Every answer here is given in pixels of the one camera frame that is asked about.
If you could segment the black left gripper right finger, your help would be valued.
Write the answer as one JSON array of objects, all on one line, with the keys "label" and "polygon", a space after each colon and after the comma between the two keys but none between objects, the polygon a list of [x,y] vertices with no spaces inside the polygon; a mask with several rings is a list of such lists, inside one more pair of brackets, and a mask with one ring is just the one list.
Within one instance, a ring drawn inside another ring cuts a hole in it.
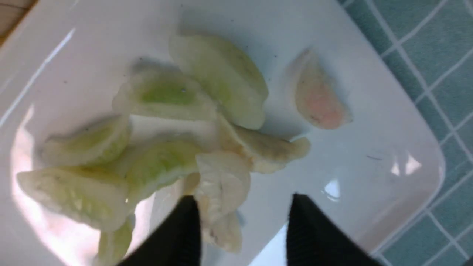
[{"label": "black left gripper right finger", "polygon": [[288,266],[379,266],[307,196],[294,194],[286,236]]}]

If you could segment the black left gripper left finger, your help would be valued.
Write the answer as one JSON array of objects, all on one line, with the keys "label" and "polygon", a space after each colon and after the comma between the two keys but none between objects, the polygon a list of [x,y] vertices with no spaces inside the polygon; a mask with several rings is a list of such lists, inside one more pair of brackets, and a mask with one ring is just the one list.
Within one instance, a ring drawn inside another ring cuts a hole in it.
[{"label": "black left gripper left finger", "polygon": [[120,266],[199,266],[202,240],[199,209],[184,196],[164,222]]}]

